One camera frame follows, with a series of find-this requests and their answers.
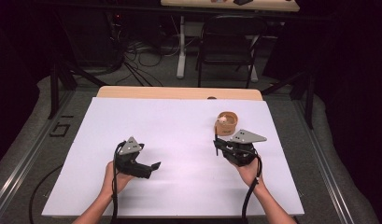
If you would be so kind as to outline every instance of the table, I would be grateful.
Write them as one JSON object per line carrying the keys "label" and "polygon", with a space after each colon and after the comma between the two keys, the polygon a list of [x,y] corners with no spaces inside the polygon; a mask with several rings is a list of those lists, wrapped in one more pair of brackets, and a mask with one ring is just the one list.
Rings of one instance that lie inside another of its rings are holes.
{"label": "table", "polygon": [[[211,96],[217,99],[206,100]],[[145,144],[137,161],[162,165],[150,179],[134,179],[119,194],[118,217],[241,217],[248,187],[221,154],[216,156],[212,143],[216,116],[229,109],[239,116],[239,128],[267,137],[256,146],[265,183],[289,214],[303,214],[259,91],[103,87],[92,100],[42,215],[79,216],[98,194],[116,145],[133,134]],[[111,205],[104,216],[112,215]],[[248,215],[264,215],[255,197]]]}
{"label": "table", "polygon": [[[273,11],[286,11],[286,12],[297,12],[299,11],[299,6],[294,0],[256,0],[247,3],[243,6],[238,6],[232,0],[226,2],[211,2],[208,0],[161,0],[163,6],[167,7],[207,7],[207,8],[228,8],[228,9],[238,9],[238,10],[273,10]],[[180,21],[180,41],[179,41],[179,59],[177,68],[177,78],[184,77],[185,71],[185,35],[195,35],[199,36],[201,33],[202,24],[196,22],[190,22],[187,24],[185,22],[184,16],[181,16]],[[251,81],[257,82],[258,76],[257,72],[252,69]]]}

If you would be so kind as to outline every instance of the hand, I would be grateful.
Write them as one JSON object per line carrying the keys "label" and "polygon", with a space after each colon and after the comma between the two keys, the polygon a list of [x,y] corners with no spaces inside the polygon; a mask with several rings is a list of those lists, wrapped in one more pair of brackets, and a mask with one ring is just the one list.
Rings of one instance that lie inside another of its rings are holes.
{"label": "hand", "polygon": [[[112,181],[114,179],[114,172],[113,172],[113,161],[109,162],[106,165],[106,176],[104,177],[103,186],[101,187],[100,194],[105,195],[112,195]],[[129,183],[130,180],[132,180],[134,177],[132,175],[125,175],[123,173],[117,174],[117,191],[120,193]]]}
{"label": "hand", "polygon": [[[258,169],[260,168],[259,164],[258,164],[258,159],[257,158],[255,158],[248,165],[245,165],[245,166],[234,165],[234,167],[239,172],[239,174],[240,174],[241,178],[243,179],[244,183],[246,183],[248,186],[250,186],[252,184],[252,181],[254,181],[255,177],[257,176]],[[259,178],[259,184],[263,184],[262,173],[261,173],[260,178]]]}

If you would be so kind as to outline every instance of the chair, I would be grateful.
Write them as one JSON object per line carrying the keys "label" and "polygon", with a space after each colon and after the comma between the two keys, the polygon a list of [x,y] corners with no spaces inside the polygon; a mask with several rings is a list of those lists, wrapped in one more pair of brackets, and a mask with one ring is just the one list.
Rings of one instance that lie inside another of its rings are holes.
{"label": "chair", "polygon": [[196,70],[199,71],[198,87],[201,87],[202,64],[248,65],[246,89],[256,59],[256,48],[267,29],[266,22],[255,16],[218,15],[203,26]]}

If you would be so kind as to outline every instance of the cord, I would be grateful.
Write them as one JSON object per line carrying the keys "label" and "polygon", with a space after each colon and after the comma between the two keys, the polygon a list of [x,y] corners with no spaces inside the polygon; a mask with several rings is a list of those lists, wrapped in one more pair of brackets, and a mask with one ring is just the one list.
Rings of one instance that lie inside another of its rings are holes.
{"label": "cord", "polygon": [[118,173],[116,172],[115,161],[116,161],[116,156],[119,150],[124,146],[125,143],[126,141],[123,141],[118,144],[117,148],[115,149],[114,161],[112,162],[114,178],[112,180],[112,196],[111,197],[112,197],[112,202],[114,204],[114,210],[112,212],[112,218],[111,218],[110,224],[118,223],[118,186],[117,186],[117,178],[116,178]]}
{"label": "cord", "polygon": [[158,50],[158,49],[148,49],[148,52],[149,52],[149,53],[156,53],[156,54],[159,56],[158,62],[156,62],[156,63],[152,63],[152,64],[146,64],[146,63],[141,62],[141,59],[142,59],[141,55],[142,55],[142,54],[145,54],[146,52],[140,52],[140,53],[138,54],[138,63],[139,63],[139,64],[141,64],[141,65],[143,65],[143,66],[145,66],[145,67],[154,67],[154,66],[157,66],[158,64],[161,63],[163,56],[162,56],[162,53],[161,53],[160,50]]}
{"label": "cord", "polygon": [[139,83],[141,86],[145,86],[144,83],[141,81],[141,79],[143,79],[144,82],[146,82],[150,87],[152,87],[153,85],[152,85],[152,84],[145,78],[145,76],[143,76],[143,75],[140,73],[140,72],[142,72],[142,73],[144,73],[144,74],[146,74],[146,75],[152,77],[156,82],[159,83],[160,86],[163,87],[163,84],[162,84],[162,82],[161,82],[159,79],[157,79],[156,77],[154,77],[154,76],[151,75],[150,73],[148,73],[148,72],[146,72],[146,71],[140,69],[136,63],[134,63],[134,62],[132,62],[132,63],[133,63],[134,65],[131,65],[130,63],[127,63],[127,62],[124,62],[124,63],[123,63],[123,64],[125,65],[125,67],[127,67],[127,69],[130,71],[131,74],[128,75],[127,77],[124,77],[124,78],[122,78],[122,79],[116,81],[116,84],[117,84],[117,85],[118,85],[121,81],[127,79],[128,77],[133,76],[133,77],[138,81],[138,83]]}
{"label": "cord", "polygon": [[249,197],[251,196],[251,193],[255,189],[255,187],[259,184],[258,179],[259,179],[259,177],[261,176],[261,173],[262,173],[262,160],[258,156],[258,153],[257,153],[257,159],[258,159],[258,172],[257,172],[257,176],[254,178],[254,180],[252,181],[251,185],[249,186],[246,198],[245,198],[244,203],[243,203],[243,209],[242,209],[241,218],[243,219],[243,223],[244,224],[248,224],[248,219],[246,217],[246,212],[247,212],[247,206],[248,206]]}
{"label": "cord", "polygon": [[45,175],[41,181],[39,181],[38,185],[36,185],[33,194],[31,195],[30,202],[28,204],[28,218],[30,220],[31,224],[34,224],[34,219],[33,219],[33,203],[34,203],[34,197],[36,195],[36,192],[38,191],[39,187],[42,185],[42,183],[54,172],[57,170],[61,169],[63,167],[63,164],[59,165],[58,167],[54,168],[54,170],[50,171],[47,175]]}

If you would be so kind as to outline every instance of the white paper sheet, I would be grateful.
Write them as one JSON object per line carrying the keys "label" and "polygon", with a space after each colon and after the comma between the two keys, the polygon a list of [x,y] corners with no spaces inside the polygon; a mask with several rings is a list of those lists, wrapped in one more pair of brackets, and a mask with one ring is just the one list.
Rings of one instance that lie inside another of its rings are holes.
{"label": "white paper sheet", "polygon": [[[237,114],[236,130],[267,138],[254,143],[265,183],[289,214],[303,214],[266,102],[93,98],[42,215],[79,216],[97,196],[117,144],[133,136],[145,144],[137,162],[162,164],[119,195],[119,217],[241,216],[248,187],[213,145],[222,111]],[[248,215],[263,214],[252,196]],[[112,204],[105,215],[112,215]]]}

